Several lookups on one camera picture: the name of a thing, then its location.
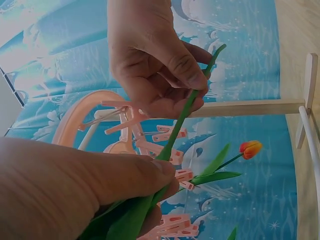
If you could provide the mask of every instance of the fingernail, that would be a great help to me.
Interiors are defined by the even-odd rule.
[[[197,73],[188,80],[190,88],[196,90],[202,90],[207,86],[207,79],[204,74]]]
[[[164,175],[171,175],[174,171],[175,168],[174,166],[164,160],[153,160],[152,163],[164,174]]]

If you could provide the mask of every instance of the pink clothespin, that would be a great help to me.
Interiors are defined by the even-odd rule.
[[[154,153],[155,155],[159,155],[162,149],[164,148],[161,145],[155,144],[153,142],[148,142],[146,140],[139,139],[135,142],[135,145],[139,149],[144,149],[149,152]],[[182,151],[178,151],[176,149],[172,149],[170,162],[173,165],[180,165],[184,159],[184,153]]]
[[[116,108],[127,107],[127,111],[130,111],[131,113],[131,119],[128,119],[124,123],[121,123],[117,126],[105,130],[105,134],[112,134],[114,132],[120,131],[121,129],[133,126],[135,124],[139,124],[140,122],[148,119],[148,117],[145,114],[142,114],[138,108],[134,107],[130,101],[102,101],[101,105],[105,107]]]
[[[156,142],[162,142],[167,141],[170,137],[170,134],[172,133],[172,130],[174,129],[174,126],[166,126],[166,125],[157,125],[156,129],[159,131],[159,134],[155,134],[152,136],[152,140]],[[185,138],[187,136],[188,132],[186,128],[181,128],[179,131],[179,134],[177,136],[178,138]]]
[[[155,233],[147,233],[139,238],[137,238],[136,240],[161,240],[160,236],[157,236]]]
[[[190,168],[175,171],[175,178],[178,182],[189,181],[194,177],[194,173]]]
[[[190,190],[190,191],[192,191],[192,190],[195,189],[195,187],[196,187],[194,184],[192,184],[192,183],[189,182],[189,181],[179,182],[179,185],[180,185],[180,187],[183,187],[183,188],[185,188],[185,189],[187,189],[187,190]]]
[[[152,232],[162,236],[164,234],[177,233],[190,226],[191,222],[188,214],[168,214],[162,216],[160,224]]]
[[[186,237],[196,237],[199,234],[199,226],[192,224],[191,226],[179,230],[176,233],[163,234],[161,237],[164,238],[186,238]]]

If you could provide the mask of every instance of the white pole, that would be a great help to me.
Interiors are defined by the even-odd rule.
[[[316,196],[318,202],[318,240],[320,240],[320,158],[318,149],[316,146],[316,142],[313,137],[313,133],[311,130],[308,114],[306,108],[304,106],[299,107],[299,113],[302,119],[302,123],[305,129],[306,139],[308,140],[308,145],[311,153],[311,159],[313,162],[313,170],[315,177],[315,188],[316,188]]]
[[[82,142],[80,143],[80,146],[78,147],[78,150],[82,150],[82,151],[86,150],[86,147],[87,147],[90,139],[92,138],[92,136],[96,132],[98,125],[99,125],[99,122],[90,126],[88,132],[86,133],[86,135],[84,136]]]

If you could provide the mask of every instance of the green stem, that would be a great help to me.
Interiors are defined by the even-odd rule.
[[[203,72],[205,76],[209,76],[213,65],[216,63],[216,60],[217,60],[219,53],[223,49],[225,49],[226,46],[227,45],[223,44],[215,51],[215,53],[212,56],[212,59],[210,60],[208,66],[206,67],[206,69]],[[181,129],[186,117],[188,117],[188,115],[190,114],[190,108],[191,108],[192,104],[194,103],[197,95],[198,95],[198,90],[193,90],[191,92],[190,97],[187,99],[187,102],[184,105],[183,110],[182,110],[179,118],[176,121],[176,124],[172,130],[170,137],[169,137],[168,143],[164,146],[161,153],[157,156],[156,159],[165,160],[165,161],[170,160],[171,151],[172,151],[172,148],[175,144],[176,138],[180,132],[180,129]]]
[[[230,159],[229,161],[226,161],[224,164],[221,164],[215,171],[218,171],[219,169],[222,169],[223,167],[227,166],[228,164],[232,163],[233,161],[237,160],[243,155],[243,153],[238,154],[234,158]]]

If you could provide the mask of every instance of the wooden floor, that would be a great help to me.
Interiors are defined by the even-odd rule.
[[[301,98],[307,53],[320,57],[320,0],[275,0],[281,61],[281,97]],[[320,149],[320,66],[318,66],[312,127]],[[294,152],[298,191],[298,238],[318,239],[318,209],[315,176],[307,141],[296,150],[298,115],[288,115],[287,122]]]

